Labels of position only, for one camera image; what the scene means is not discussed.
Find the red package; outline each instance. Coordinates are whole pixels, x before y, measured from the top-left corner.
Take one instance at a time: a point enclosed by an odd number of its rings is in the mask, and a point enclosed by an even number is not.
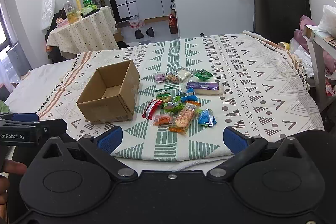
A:
[[[159,107],[159,105],[161,105],[162,103],[163,103],[163,101],[161,101],[161,100],[154,100],[154,101],[150,102],[150,104],[146,108],[142,117],[147,119],[147,120],[153,120],[153,113]]]

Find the barcode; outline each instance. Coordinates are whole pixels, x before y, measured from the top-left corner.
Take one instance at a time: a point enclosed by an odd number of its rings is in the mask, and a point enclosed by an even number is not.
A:
[[[196,106],[193,105],[193,104],[189,104],[189,105],[187,106],[187,109],[195,111],[195,110],[196,110]]]
[[[128,119],[128,116],[118,116],[116,117],[117,120],[126,120]]]

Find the bed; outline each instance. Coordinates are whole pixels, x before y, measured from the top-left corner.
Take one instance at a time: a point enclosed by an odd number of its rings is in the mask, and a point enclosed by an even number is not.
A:
[[[93,72],[101,66],[133,60],[140,86],[131,121],[92,125],[76,101]],[[201,95],[202,107],[211,108],[217,125],[207,128],[193,120],[185,135],[167,126],[154,127],[142,118],[155,90],[181,85],[155,83],[155,72],[178,67],[210,71],[210,81],[222,83],[222,95]],[[215,35],[159,42],[111,51],[78,54],[76,59],[33,70],[8,97],[12,112],[37,112],[41,120],[64,119],[75,138],[98,136],[114,124],[123,140],[111,154],[138,173],[141,170],[202,169],[204,172],[231,156],[223,130],[231,126],[247,136],[268,141],[310,129],[324,129],[319,110],[286,56],[245,34]]]

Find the shoe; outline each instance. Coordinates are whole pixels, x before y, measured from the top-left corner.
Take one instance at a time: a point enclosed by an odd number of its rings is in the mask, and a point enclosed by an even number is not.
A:
[[[149,29],[147,29],[146,34],[147,34],[149,37],[153,37],[153,36],[154,36],[153,28],[150,27]]]
[[[143,38],[143,34],[142,34],[142,32],[141,32],[140,29],[138,29],[138,30],[135,31],[135,37],[136,37],[136,39]]]

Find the blue gripper pad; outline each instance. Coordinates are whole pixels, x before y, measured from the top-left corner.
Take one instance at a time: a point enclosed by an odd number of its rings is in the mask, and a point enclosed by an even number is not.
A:
[[[231,150],[231,152],[236,155],[240,151],[244,150],[246,147],[249,146],[249,142],[247,139],[244,138],[241,133],[238,132],[238,134],[235,132],[231,127],[226,127],[223,132],[223,141],[224,144],[228,147],[228,149]]]
[[[95,138],[97,147],[104,152],[111,154],[122,142],[123,130],[119,126],[114,126]]]
[[[39,116],[36,113],[15,113],[12,121],[17,122],[38,122]]]

